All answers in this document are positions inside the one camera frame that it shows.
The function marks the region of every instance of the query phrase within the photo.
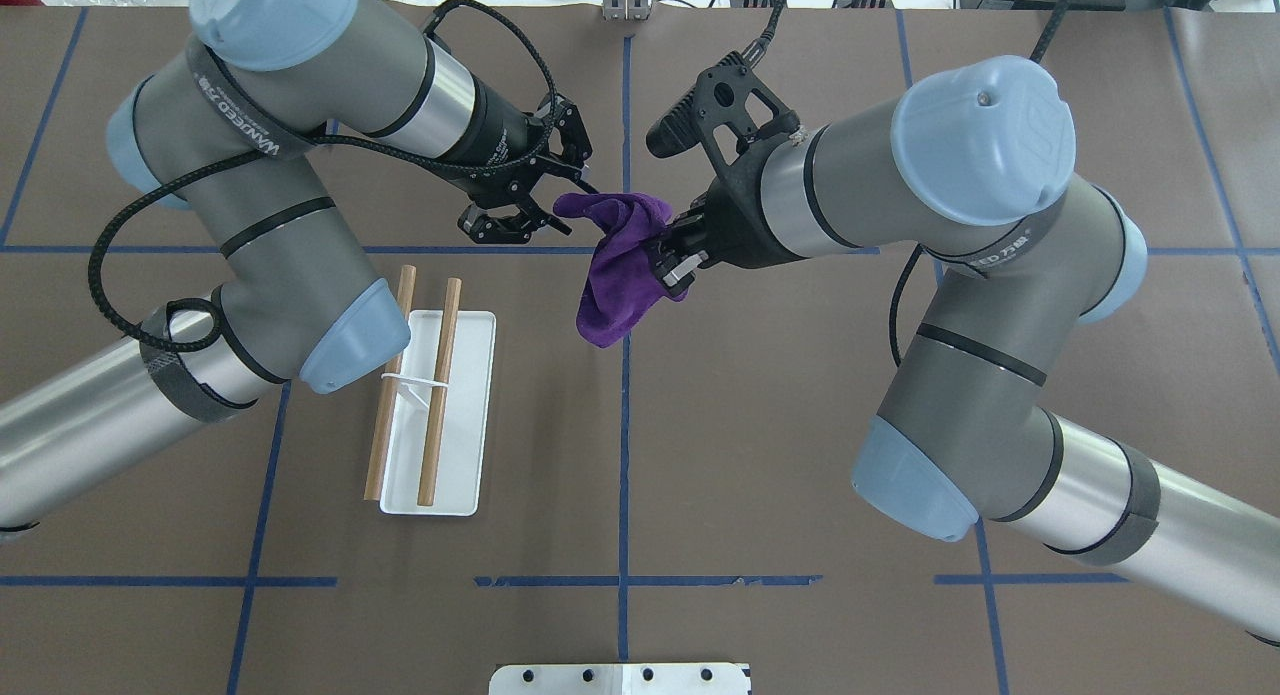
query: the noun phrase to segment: wooden chopstick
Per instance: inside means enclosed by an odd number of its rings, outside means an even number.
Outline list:
[[[444,288],[444,312],[440,314],[440,344],[435,348],[435,381],[449,381],[453,363],[453,339],[458,329],[458,303],[462,280],[449,276]],[[417,504],[435,504],[435,480],[440,470],[440,436],[444,434],[444,398],[448,388],[431,388],[430,412],[426,416],[426,445],[422,449],[422,476],[417,484]]]
[[[417,282],[417,269],[412,265],[401,266],[399,282],[396,285],[396,302],[408,320],[413,307],[413,285]],[[399,375],[403,353],[390,358],[383,372]],[[365,476],[365,499],[379,500],[383,497],[383,474],[387,470],[387,452],[392,444],[392,411],[396,407],[396,380],[384,378],[378,392],[378,417],[374,420],[374,445],[369,454],[369,475]]]

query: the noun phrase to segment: silver metal tube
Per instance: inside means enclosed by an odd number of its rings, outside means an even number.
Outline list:
[[[476,102],[475,77],[440,45],[428,41],[434,77],[419,111],[381,142],[404,151],[439,157],[462,140]]]
[[[1280,640],[1280,518],[1153,465],[1160,526],[1115,571]]]
[[[1120,445],[1062,426],[1062,466],[1044,499],[1010,527],[1060,550],[1084,550],[1124,517],[1133,476]],[[1280,639],[1280,518],[1152,462],[1158,525],[1138,550],[1106,566],[1253,635]]]
[[[1074,422],[1059,419],[1062,466],[1052,489],[1034,511],[1012,522],[1046,545],[1083,550],[1102,540],[1124,516],[1129,463],[1120,445]]]
[[[207,316],[175,317],[195,339]],[[184,358],[198,381],[233,402],[271,388],[219,340]],[[0,527],[22,527],[61,503],[200,430],[156,388],[137,340],[119,340],[0,407]]]

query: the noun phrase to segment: purple cloth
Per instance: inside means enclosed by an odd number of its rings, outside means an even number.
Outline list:
[[[559,218],[589,218],[604,230],[586,273],[577,332],[608,348],[631,332],[658,302],[671,298],[649,268],[645,241],[667,230],[671,206],[644,193],[562,195],[552,207]],[[685,300],[685,293],[672,298]]]

